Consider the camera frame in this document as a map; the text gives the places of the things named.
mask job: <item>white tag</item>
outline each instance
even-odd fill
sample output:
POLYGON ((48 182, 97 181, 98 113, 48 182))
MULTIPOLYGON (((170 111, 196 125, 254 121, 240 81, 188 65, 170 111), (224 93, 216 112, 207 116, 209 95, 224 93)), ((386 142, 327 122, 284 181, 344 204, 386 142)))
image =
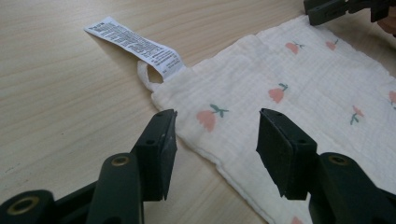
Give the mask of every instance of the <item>white tag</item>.
POLYGON ((175 50, 143 38, 111 17, 87 26, 84 30, 122 47, 150 64, 163 76, 164 82, 185 68, 175 50))

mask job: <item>muslin cloth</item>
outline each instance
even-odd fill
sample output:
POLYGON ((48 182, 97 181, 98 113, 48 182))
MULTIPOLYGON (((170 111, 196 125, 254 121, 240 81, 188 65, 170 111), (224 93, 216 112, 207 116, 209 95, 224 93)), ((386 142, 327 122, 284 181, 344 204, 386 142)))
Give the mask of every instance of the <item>muslin cloth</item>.
POLYGON ((152 101, 177 110, 177 135, 270 223, 312 221, 308 200, 280 198, 255 151, 261 108, 287 115, 318 143, 318 154, 345 154, 379 188, 396 192, 395 78, 306 16, 182 70, 152 101))

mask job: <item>pink tulip print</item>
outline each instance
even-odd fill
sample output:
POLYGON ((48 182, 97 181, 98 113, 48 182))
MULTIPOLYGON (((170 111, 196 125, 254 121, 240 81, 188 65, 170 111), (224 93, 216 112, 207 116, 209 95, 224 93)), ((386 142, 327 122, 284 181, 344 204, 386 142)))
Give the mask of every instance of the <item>pink tulip print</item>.
POLYGON ((390 105, 396 110, 396 91, 389 92, 390 105))
POLYGON ((361 110, 360 109, 358 109, 356 106, 352 106, 353 107, 353 111, 355 112, 353 115, 352 115, 352 119, 350 120, 350 125, 352 125, 353 124, 353 122, 354 121, 356 121, 356 122, 358 122, 359 123, 359 119, 358 119, 358 117, 364 117, 364 115, 363 115, 363 113, 361 113, 361 110))
POLYGON ((276 88, 269 90, 268 93, 270 94, 270 97, 275 101, 277 104, 283 99, 284 92, 288 88, 288 85, 279 83, 278 84, 281 88, 276 88))
POLYGON ((298 54, 299 49, 302 49, 304 47, 304 45, 302 44, 297 44, 296 42, 293 41, 293 43, 287 43, 285 45, 286 48, 288 48, 289 50, 291 50, 291 52, 293 52, 294 54, 298 54))
POLYGON ((297 217, 294 217, 291 224, 303 224, 303 222, 300 219, 298 219, 297 217))
POLYGON ((229 112, 229 110, 226 109, 220 109, 216 105, 210 105, 212 109, 214 110, 203 110, 198 112, 196 118, 204 126, 204 128, 207 129, 208 132, 212 132, 215 129, 216 125, 216 114, 219 114, 221 118, 224 118, 224 113, 229 112))
POLYGON ((336 41, 334 41, 334 42, 327 41, 327 42, 326 42, 326 46, 327 46, 329 49, 331 49, 331 50, 335 50, 337 43, 338 43, 338 39, 337 39, 336 41))

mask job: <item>wooden table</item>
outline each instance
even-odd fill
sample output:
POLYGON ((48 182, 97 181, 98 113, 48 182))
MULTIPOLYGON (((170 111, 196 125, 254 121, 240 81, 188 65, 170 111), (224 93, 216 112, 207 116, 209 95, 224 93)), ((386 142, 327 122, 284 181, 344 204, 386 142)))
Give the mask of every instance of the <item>wooden table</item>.
MULTIPOLYGON (((111 16, 193 66, 244 35, 304 13, 303 0, 1 1, 0 203, 30 189, 56 199, 90 184, 157 112, 137 58, 83 27, 111 16)), ((396 74, 396 39, 369 11, 326 25, 396 74)), ((264 223, 213 164, 178 140, 168 201, 146 223, 264 223)))

